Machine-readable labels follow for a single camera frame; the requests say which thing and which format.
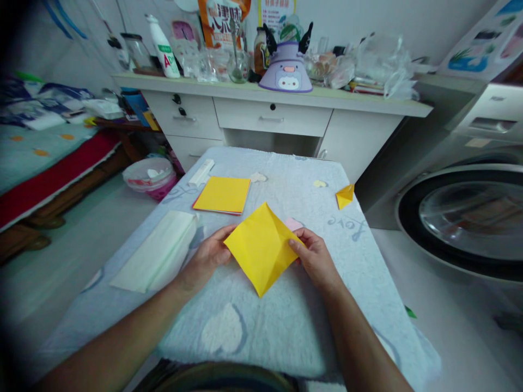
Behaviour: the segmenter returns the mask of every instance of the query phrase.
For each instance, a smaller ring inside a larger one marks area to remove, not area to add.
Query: wooden bed frame
[[[24,250],[40,250],[48,246],[51,239],[39,229],[63,226],[65,219],[60,216],[62,213],[113,175],[147,154],[147,148],[135,135],[121,134],[120,139],[125,141],[122,140],[114,154],[97,165],[88,175],[73,183],[29,217],[0,233],[0,266],[7,264],[13,256]]]

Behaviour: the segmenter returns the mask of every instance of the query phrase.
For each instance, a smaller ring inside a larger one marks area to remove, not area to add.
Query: cabinet
[[[207,149],[223,145],[221,140],[165,135],[181,166],[187,173]]]
[[[143,90],[142,94],[165,135],[223,139],[212,97],[177,94],[181,102],[177,104],[171,93]],[[187,115],[180,114],[180,108]]]
[[[403,116],[335,109],[318,158],[342,164],[355,183],[396,129]]]
[[[214,98],[222,128],[322,137],[332,109]]]
[[[404,116],[426,117],[432,110],[419,102],[322,87],[295,94],[255,83],[200,83],[132,72],[113,77],[120,86],[142,91],[185,171],[208,148],[233,145],[337,161],[354,183]],[[174,94],[180,103],[173,102]]]

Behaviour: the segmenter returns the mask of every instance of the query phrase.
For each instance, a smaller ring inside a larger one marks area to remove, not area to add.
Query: folded yellow paper
[[[340,210],[344,209],[349,205],[354,197],[354,184],[346,186],[341,191],[336,193],[336,199],[338,199],[338,208]]]
[[[300,241],[263,203],[224,241],[260,298],[297,259],[289,240]]]
[[[241,215],[250,185],[250,179],[211,177],[192,207],[195,210]]]

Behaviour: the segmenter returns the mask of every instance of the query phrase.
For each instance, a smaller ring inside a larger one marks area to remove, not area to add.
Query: light blue tablecloth
[[[195,190],[187,182],[207,158],[215,161],[211,175],[247,178],[260,172],[267,181],[251,184],[241,217],[199,213],[202,226],[192,248],[267,201],[281,220],[292,217],[325,239],[381,342],[411,385],[422,390],[440,371],[440,358],[410,322],[356,198],[338,209],[335,193],[349,184],[342,166],[232,147],[211,148],[203,155],[107,262],[100,279],[78,296],[38,355],[74,352],[153,294],[116,289],[109,282],[167,211],[194,213],[191,205],[204,185]],[[316,188],[315,180],[327,186]],[[231,360],[309,378],[338,371],[323,304],[298,265],[289,267],[262,299],[236,262],[219,268],[182,310],[158,352],[182,362]]]

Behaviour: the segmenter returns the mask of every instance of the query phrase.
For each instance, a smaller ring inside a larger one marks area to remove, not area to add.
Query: washing machine door
[[[523,282],[523,166],[473,164],[423,176],[400,194],[396,218],[441,262]]]

